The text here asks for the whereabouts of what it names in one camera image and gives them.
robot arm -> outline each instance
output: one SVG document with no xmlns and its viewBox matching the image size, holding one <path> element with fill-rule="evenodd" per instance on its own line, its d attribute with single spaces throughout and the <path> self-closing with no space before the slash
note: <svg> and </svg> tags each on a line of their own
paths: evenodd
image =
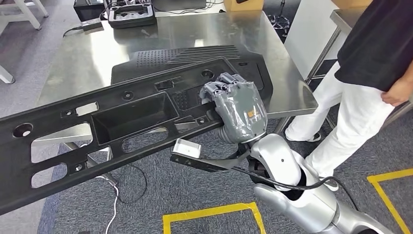
<svg viewBox="0 0 413 234">
<path fill-rule="evenodd" d="M 216 104 L 215 110 L 224 122 L 219 130 L 220 138 L 245 149 L 237 159 L 225 159 L 224 163 L 204 159 L 203 163 L 235 169 L 237 163 L 247 158 L 250 170 L 261 171 L 261 175 L 273 181 L 300 186 L 300 190 L 295 190 L 267 180 L 253 180 L 254 193 L 260 200 L 284 213 L 308 233 L 392 234 L 367 214 L 338 201 L 325 185 L 303 189 L 319 183 L 318 174 L 281 136 L 266 133 L 267 116 L 252 82 L 224 73 L 215 82 L 207 83 L 200 97 L 203 103 L 214 101 Z M 199 159 L 200 149 L 200 145 L 179 139 L 173 151 Z"/>
<path fill-rule="evenodd" d="M 267 114 L 253 82 L 240 75 L 223 73 L 215 82 L 205 84 L 200 97 L 202 103 L 215 102 L 215 110 L 224 122 L 218 130 L 223 141 L 248 144 L 251 146 L 250 156 L 267 168 L 271 179 L 289 185 L 298 184 L 301 171 L 287 143 L 278 135 L 266 133 Z"/>
</svg>

person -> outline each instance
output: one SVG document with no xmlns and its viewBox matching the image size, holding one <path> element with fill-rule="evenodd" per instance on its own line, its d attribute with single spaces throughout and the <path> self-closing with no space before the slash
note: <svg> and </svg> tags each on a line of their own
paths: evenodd
<svg viewBox="0 0 413 234">
<path fill-rule="evenodd" d="M 320 140 L 317 132 L 330 107 L 340 103 L 337 126 L 305 159 L 320 177 L 332 176 L 412 91 L 413 0 L 373 0 L 314 91 L 318 108 L 295 117 L 285 136 L 290 141 Z"/>
</svg>

black shirt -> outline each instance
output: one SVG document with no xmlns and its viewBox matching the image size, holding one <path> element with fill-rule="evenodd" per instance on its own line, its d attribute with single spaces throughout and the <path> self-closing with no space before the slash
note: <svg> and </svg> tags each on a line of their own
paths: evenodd
<svg viewBox="0 0 413 234">
<path fill-rule="evenodd" d="M 336 78 L 382 91 L 413 60 L 413 0 L 373 0 L 338 52 Z"/>
</svg>

cardboard box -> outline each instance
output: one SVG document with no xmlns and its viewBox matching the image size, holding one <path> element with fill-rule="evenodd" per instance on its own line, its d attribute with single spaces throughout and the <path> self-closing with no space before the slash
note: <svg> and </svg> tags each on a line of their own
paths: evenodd
<svg viewBox="0 0 413 234">
<path fill-rule="evenodd" d="M 340 9 L 368 6 L 372 0 L 331 0 Z"/>
<path fill-rule="evenodd" d="M 224 0 L 224 6 L 226 11 L 261 11 L 264 0 Z"/>
</svg>

yellow tape marking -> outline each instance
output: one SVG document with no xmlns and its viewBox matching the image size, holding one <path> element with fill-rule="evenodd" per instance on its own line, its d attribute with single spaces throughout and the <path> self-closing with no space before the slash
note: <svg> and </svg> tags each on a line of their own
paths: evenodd
<svg viewBox="0 0 413 234">
<path fill-rule="evenodd" d="M 258 228 L 260 228 L 261 234 L 266 234 L 264 228 L 263 219 L 261 217 L 260 211 L 258 210 L 257 204 L 255 202 L 251 203 L 237 203 L 213 208 L 207 208 L 203 210 L 197 211 L 190 211 L 190 212 L 183 212 L 177 214 L 165 214 L 162 216 L 162 220 L 164 223 L 164 234 L 171 234 L 170 223 L 176 221 L 184 221 L 189 219 L 195 218 L 202 218 L 212 215 L 221 215 L 225 213 L 235 212 L 235 211 L 243 211 L 250 209 L 254 215 L 255 221 L 258 224 Z"/>
<path fill-rule="evenodd" d="M 406 170 L 401 170 L 397 172 L 389 172 L 389 173 L 384 173 L 384 174 L 379 174 L 379 175 L 371 175 L 367 177 L 367 180 L 373 185 L 373 187 L 376 189 L 377 193 L 383 200 L 384 204 L 387 206 L 389 209 L 390 213 L 393 215 L 394 219 L 400 226 L 402 232 L 404 234 L 411 234 L 409 228 L 407 227 L 406 223 L 403 221 L 399 213 L 397 212 L 396 208 L 394 207 L 393 203 L 390 201 L 389 197 L 387 197 L 386 193 L 384 190 L 381 188 L 379 185 L 379 182 L 385 181 L 385 180 L 390 180 L 390 179 L 398 179 L 406 176 L 413 176 L 413 168 L 406 169 Z"/>
</svg>

